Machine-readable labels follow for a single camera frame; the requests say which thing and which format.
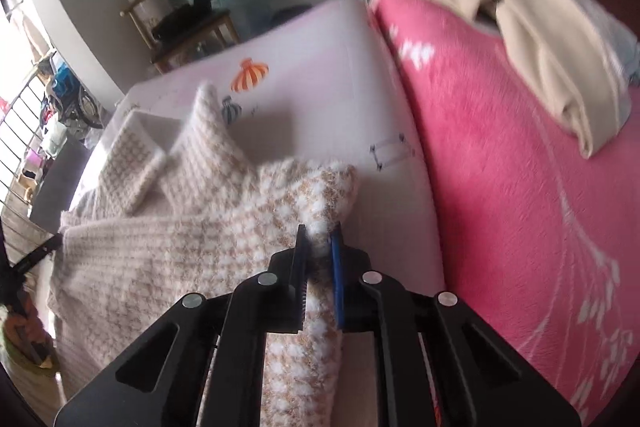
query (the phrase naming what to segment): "orange object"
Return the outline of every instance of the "orange object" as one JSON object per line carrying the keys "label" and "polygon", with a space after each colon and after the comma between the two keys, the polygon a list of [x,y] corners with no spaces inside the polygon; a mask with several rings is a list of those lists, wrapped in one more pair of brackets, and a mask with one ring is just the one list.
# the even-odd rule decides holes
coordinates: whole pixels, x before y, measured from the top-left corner
{"label": "orange object", "polygon": [[253,89],[269,73],[269,67],[266,64],[254,63],[250,58],[243,60],[240,67],[242,71],[231,83],[231,89],[235,92]]}

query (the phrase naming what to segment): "mattress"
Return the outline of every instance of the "mattress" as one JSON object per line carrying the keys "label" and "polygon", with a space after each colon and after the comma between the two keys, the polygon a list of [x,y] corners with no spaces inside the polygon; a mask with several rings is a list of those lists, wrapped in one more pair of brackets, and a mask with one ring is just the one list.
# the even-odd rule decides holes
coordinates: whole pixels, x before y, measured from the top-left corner
{"label": "mattress", "polygon": [[[133,108],[164,117],[157,119],[158,134],[170,137],[203,82],[216,86],[229,133],[255,164],[297,156],[356,166],[361,188],[343,223],[346,242],[411,291],[444,289],[420,140],[385,42],[355,0],[330,1],[267,35],[134,86],[94,150],[74,201],[97,184]],[[377,424],[372,345],[371,335],[345,335],[334,425]]]}

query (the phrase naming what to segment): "pink bedspread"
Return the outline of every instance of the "pink bedspread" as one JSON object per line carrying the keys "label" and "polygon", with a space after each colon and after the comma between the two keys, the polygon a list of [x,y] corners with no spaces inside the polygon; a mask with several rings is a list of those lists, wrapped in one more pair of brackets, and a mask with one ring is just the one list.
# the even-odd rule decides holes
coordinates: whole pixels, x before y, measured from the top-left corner
{"label": "pink bedspread", "polygon": [[578,410],[639,352],[640,92],[590,160],[500,38],[427,0],[374,0],[430,170],[447,285]]}

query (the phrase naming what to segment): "wooden chair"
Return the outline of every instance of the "wooden chair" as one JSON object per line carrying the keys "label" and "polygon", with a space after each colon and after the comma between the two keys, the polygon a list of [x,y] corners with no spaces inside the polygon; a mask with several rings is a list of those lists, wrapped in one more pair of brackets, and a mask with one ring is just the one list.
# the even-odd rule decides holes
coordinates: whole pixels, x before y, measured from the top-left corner
{"label": "wooden chair", "polygon": [[229,10],[219,9],[213,10],[210,15],[206,16],[201,22],[181,33],[180,36],[171,42],[157,42],[146,26],[140,21],[134,12],[134,8],[145,0],[134,0],[123,11],[120,12],[121,17],[129,15],[133,20],[136,28],[142,35],[143,40],[152,51],[151,63],[158,69],[160,73],[167,73],[171,70],[169,61],[176,55],[182,53],[186,49],[202,42],[210,33],[215,33],[216,37],[226,47],[225,39],[220,31],[220,26],[226,26],[229,34],[235,44],[240,43],[240,38],[236,32],[236,28],[229,16]]}

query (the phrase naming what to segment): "houndstooth pattern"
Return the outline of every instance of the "houndstooth pattern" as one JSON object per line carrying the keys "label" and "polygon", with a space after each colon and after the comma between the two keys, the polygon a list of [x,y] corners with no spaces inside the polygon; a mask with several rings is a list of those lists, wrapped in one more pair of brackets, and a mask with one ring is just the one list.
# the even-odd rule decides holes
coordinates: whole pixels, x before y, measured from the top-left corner
{"label": "houndstooth pattern", "polygon": [[328,427],[340,335],[326,239],[353,203],[356,172],[292,159],[254,168],[218,111],[212,87],[203,87],[169,154],[132,113],[98,187],[63,215],[49,301],[65,393],[76,393],[184,294],[229,293],[265,270],[305,223],[314,244],[305,328],[269,335],[261,425]]}

